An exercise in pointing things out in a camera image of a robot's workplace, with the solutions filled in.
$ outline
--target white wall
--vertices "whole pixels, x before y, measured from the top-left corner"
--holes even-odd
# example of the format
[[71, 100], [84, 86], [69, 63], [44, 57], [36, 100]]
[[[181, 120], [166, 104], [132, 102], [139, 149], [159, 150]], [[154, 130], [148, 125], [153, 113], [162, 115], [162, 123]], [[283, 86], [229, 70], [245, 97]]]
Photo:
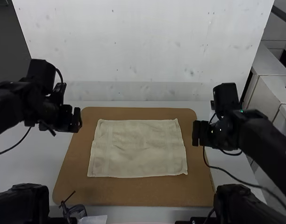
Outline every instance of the white wall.
[[[206, 100], [212, 98], [212, 86], [222, 82], [236, 82], [241, 94], [272, 4], [273, 0], [14, 0], [32, 58], [53, 63], [65, 80], [113, 82], [112, 89], [116, 82], [191, 83], [198, 88], [184, 94], [179, 85], [177, 97], [193, 98], [195, 92]], [[104, 96], [109, 89], [102, 91]], [[122, 100], [138, 100], [133, 95], [128, 91]]]

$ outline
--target gray floor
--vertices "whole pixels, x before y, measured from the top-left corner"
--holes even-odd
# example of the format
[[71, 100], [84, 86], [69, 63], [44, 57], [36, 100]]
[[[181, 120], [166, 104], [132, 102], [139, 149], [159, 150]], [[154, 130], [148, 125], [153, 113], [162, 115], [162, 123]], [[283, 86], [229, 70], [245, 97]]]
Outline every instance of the gray floor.
[[0, 82], [26, 76], [31, 56], [13, 4], [0, 6]]

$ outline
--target white towel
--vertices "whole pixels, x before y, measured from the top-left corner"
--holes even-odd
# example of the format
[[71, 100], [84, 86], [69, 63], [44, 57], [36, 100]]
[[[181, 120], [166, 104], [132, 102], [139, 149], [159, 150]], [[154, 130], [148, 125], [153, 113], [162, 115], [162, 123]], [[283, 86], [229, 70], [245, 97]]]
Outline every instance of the white towel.
[[98, 121], [87, 176], [179, 174], [187, 175], [187, 163], [177, 119]]

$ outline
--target cork board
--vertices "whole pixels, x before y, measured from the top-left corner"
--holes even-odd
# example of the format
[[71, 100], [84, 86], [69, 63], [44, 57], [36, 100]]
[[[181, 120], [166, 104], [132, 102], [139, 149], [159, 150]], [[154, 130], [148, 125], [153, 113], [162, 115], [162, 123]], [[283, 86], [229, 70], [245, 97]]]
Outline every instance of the cork board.
[[[214, 188], [211, 174], [202, 158], [202, 148], [192, 146], [191, 109], [87, 107], [82, 111], [83, 127], [71, 139], [54, 191], [60, 204], [74, 190], [68, 204], [167, 206], [212, 206]], [[91, 144], [99, 119], [179, 121], [186, 147], [188, 175], [144, 178], [87, 177]]]

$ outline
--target metal clamp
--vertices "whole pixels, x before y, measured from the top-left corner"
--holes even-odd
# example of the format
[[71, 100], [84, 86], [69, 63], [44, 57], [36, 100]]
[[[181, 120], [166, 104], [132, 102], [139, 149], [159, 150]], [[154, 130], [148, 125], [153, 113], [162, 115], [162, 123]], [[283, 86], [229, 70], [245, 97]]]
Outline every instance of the metal clamp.
[[86, 208], [82, 204], [77, 204], [71, 208], [66, 206], [65, 203], [74, 195], [74, 193], [76, 193], [76, 191], [73, 191], [64, 201], [61, 201], [61, 204], [59, 205], [59, 208], [62, 207], [63, 209], [63, 217], [66, 218], [68, 224], [73, 224], [73, 220], [70, 217], [73, 213], [77, 213], [80, 219], [87, 216]]

